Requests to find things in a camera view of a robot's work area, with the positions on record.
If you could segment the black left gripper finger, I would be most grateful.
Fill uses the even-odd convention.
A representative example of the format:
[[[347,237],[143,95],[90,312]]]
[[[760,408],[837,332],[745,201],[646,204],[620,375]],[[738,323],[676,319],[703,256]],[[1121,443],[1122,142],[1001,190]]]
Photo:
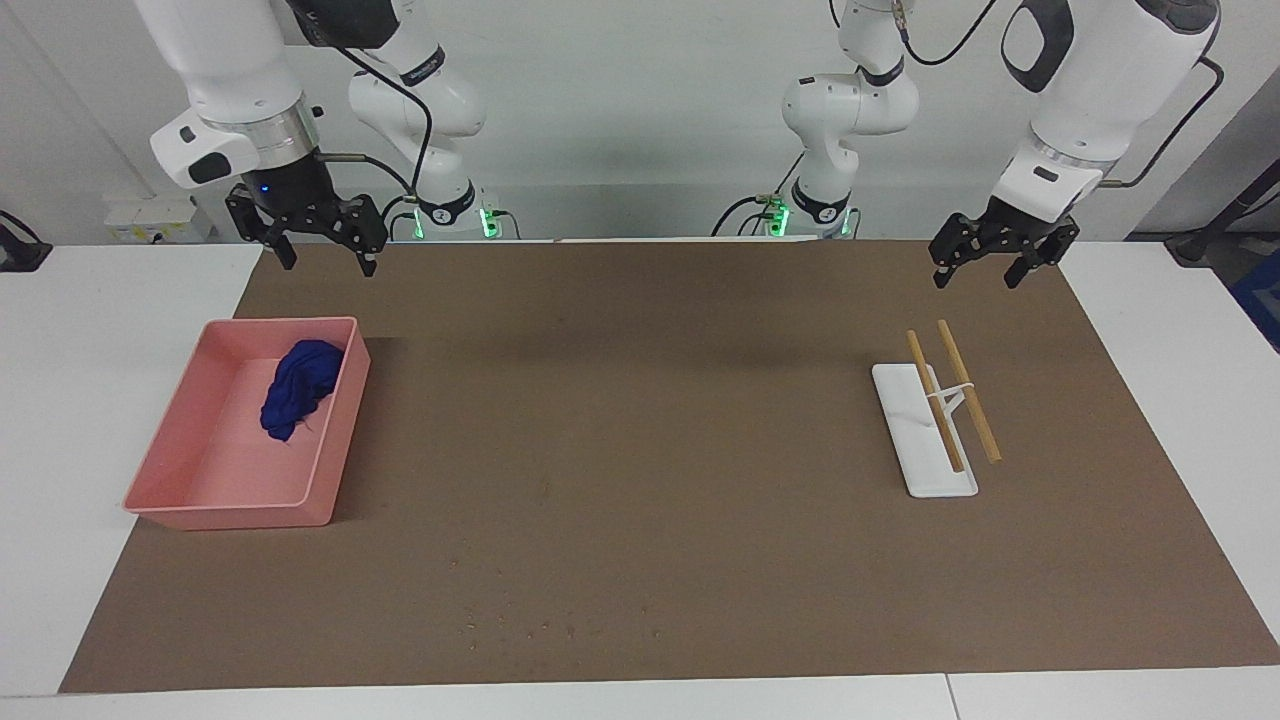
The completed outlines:
[[[1078,228],[1053,228],[1039,240],[1020,241],[1019,258],[1005,272],[1005,284],[1015,290],[1030,273],[1056,266],[1079,236]]]
[[[954,213],[931,241],[934,287],[943,290],[960,266],[984,255],[980,223],[961,213]]]

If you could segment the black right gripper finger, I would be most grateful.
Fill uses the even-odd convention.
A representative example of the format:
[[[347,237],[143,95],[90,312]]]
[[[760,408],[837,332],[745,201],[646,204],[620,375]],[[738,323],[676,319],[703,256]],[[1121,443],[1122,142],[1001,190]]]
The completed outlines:
[[[375,275],[388,237],[387,223],[372,197],[340,202],[340,245],[355,255],[364,277]]]
[[[287,236],[289,229],[287,217],[270,217],[269,220],[265,220],[246,184],[233,186],[225,197],[225,205],[244,242],[256,243],[269,250],[284,270],[294,268],[297,254]]]

